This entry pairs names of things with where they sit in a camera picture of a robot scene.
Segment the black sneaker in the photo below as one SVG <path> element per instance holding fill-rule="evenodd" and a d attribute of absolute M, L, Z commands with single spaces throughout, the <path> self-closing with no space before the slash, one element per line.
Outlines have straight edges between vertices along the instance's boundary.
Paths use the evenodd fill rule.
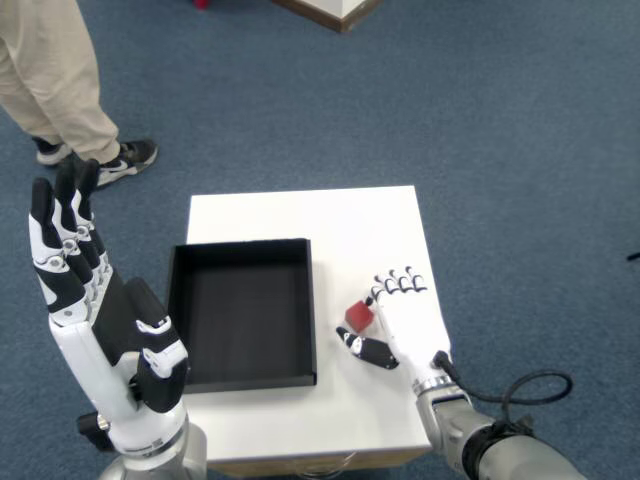
<path fill-rule="evenodd" d="M 137 140 L 120 144 L 120 153 L 109 163 L 100 165 L 98 187 L 103 187 L 127 175 L 137 175 L 151 165 L 158 155 L 152 140 Z"/>
<path fill-rule="evenodd" d="M 66 143 L 51 145 L 46 140 L 39 137 L 31 137 L 38 146 L 38 154 L 36 160 L 40 165 L 53 167 L 71 154 L 71 147 Z"/>

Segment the person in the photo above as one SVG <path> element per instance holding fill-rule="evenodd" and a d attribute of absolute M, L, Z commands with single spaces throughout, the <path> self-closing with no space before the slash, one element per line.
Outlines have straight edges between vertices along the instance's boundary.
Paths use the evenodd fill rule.
<path fill-rule="evenodd" d="M 98 186 L 142 172 L 158 153 L 151 140 L 118 141 L 76 0 L 0 0 L 0 105 L 32 136 L 40 164 L 72 152 L 95 159 Z"/>

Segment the wooden base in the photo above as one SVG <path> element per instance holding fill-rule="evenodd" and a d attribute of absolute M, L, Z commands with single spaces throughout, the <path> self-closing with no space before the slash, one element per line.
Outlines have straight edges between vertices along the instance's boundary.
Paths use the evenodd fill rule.
<path fill-rule="evenodd" d="M 404 465 L 427 452 L 424 448 L 410 450 L 358 452 L 307 458 L 280 458 L 255 462 L 209 463 L 208 467 L 232 477 L 296 475 L 334 472 L 363 468 L 386 468 Z"/>
<path fill-rule="evenodd" d="M 298 15 L 313 20 L 320 25 L 335 30 L 339 33 L 348 32 L 353 26 L 366 17 L 374 8 L 382 3 L 382 0 L 365 0 L 354 8 L 346 17 L 338 18 L 324 12 L 302 0 L 271 0 L 273 3 L 291 10 Z"/>

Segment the person's leg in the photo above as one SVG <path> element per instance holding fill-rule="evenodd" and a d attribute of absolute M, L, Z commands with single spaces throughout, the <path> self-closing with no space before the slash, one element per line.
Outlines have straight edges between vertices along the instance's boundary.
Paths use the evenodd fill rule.
<path fill-rule="evenodd" d="M 115 159 L 120 152 L 118 129 L 100 107 L 98 66 L 76 1 L 0 4 L 4 108 L 31 135 L 56 143 L 58 134 L 82 159 Z M 21 85 L 16 86 L 16 78 Z"/>
<path fill-rule="evenodd" d="M 62 142 L 57 130 L 18 76 L 9 51 L 0 38 L 0 105 L 29 135 L 51 144 Z"/>
<path fill-rule="evenodd" d="M 0 105 L 20 128 L 36 140 L 38 162 L 43 165 L 56 165 L 71 153 L 71 148 L 62 142 L 57 130 L 22 83 L 7 46 L 1 38 Z"/>

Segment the robotic arm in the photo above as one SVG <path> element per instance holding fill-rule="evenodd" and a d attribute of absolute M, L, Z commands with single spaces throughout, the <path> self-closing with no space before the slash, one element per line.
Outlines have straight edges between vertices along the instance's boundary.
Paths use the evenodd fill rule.
<path fill-rule="evenodd" d="M 557 450 L 538 440 L 526 422 L 511 422 L 509 403 L 535 405 L 564 397 L 572 387 L 562 372 L 541 371 L 523 377 L 503 397 L 481 399 L 502 403 L 504 418 L 495 420 L 477 412 L 451 362 L 451 343 L 436 301 L 435 291 L 411 267 L 377 275 L 367 304 L 377 314 L 388 340 L 356 337 L 344 328 L 338 334 L 354 355 L 378 366 L 394 368 L 395 359 L 411 372 L 416 406 L 434 450 L 451 468 L 471 480 L 585 480 Z M 393 361 L 380 362 L 380 358 Z M 565 390 L 547 399 L 511 398 L 515 390 L 539 376 L 560 376 Z"/>
<path fill-rule="evenodd" d="M 206 440 L 181 400 L 187 351 L 144 280 L 124 284 L 109 263 L 89 200 L 98 168 L 88 162 L 77 188 L 71 164 L 55 189 L 36 179 L 29 215 L 49 328 L 97 410 L 78 428 L 122 454 L 102 478 L 205 478 Z"/>

